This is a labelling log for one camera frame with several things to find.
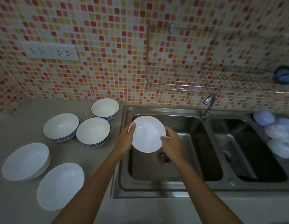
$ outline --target chrome faucet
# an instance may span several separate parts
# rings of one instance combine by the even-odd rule
[[[206,100],[203,101],[204,105],[209,105],[208,108],[205,110],[204,113],[201,113],[201,118],[202,119],[207,119],[209,120],[210,118],[208,118],[208,114],[210,113],[210,110],[212,109],[214,102],[215,102],[215,98],[216,98],[216,94],[215,93],[211,93]]]

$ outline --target person's left hand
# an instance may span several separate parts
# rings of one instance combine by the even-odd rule
[[[126,152],[131,148],[135,127],[136,124],[132,123],[129,132],[129,125],[124,128],[116,142],[116,146],[114,147],[115,151],[119,151],[120,153],[122,153],[122,155],[126,154]]]

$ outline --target plain white bowl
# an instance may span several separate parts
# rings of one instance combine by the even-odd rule
[[[108,121],[117,116],[119,109],[120,105],[118,102],[111,98],[100,99],[93,103],[91,107],[91,111],[96,117],[101,117]]]
[[[94,117],[79,125],[76,137],[87,147],[98,147],[106,142],[109,132],[109,122],[103,118]]]
[[[44,127],[44,135],[55,142],[64,142],[76,134],[79,118],[72,113],[62,113],[49,119]]]
[[[271,124],[264,128],[265,133],[272,139],[287,139],[289,138],[289,132],[285,127],[281,125]]]
[[[37,200],[49,211],[63,208],[82,188],[83,169],[75,163],[64,163],[52,169],[41,181]]]
[[[271,139],[267,145],[277,156],[289,159],[289,139]]]
[[[277,125],[281,125],[283,127],[286,128],[286,130],[289,132],[289,119],[287,118],[278,118],[274,124],[277,124]]]
[[[275,121],[274,115],[268,110],[255,112],[253,113],[253,117],[255,121],[263,127],[273,124]]]
[[[30,180],[41,175],[50,164],[49,149],[42,143],[31,143],[14,151],[2,166],[10,181]]]
[[[151,153],[162,147],[160,137],[165,137],[166,131],[164,125],[158,119],[152,116],[141,116],[133,122],[136,124],[132,140],[134,148],[144,153]]]

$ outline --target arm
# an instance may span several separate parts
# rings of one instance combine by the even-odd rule
[[[243,224],[186,162],[182,142],[176,132],[166,126],[165,129],[171,138],[167,140],[161,137],[163,151],[182,175],[184,185],[202,223]]]
[[[129,125],[121,133],[113,151],[61,210],[52,224],[92,224],[94,222],[116,165],[131,147],[135,123],[132,124],[129,133],[128,128]]]

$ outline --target double sink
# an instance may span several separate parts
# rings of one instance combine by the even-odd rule
[[[148,115],[177,132],[188,163],[214,191],[289,192],[289,160],[276,157],[249,113],[125,105],[121,129]],[[188,197],[174,163],[163,153],[131,149],[113,178],[113,198]]]

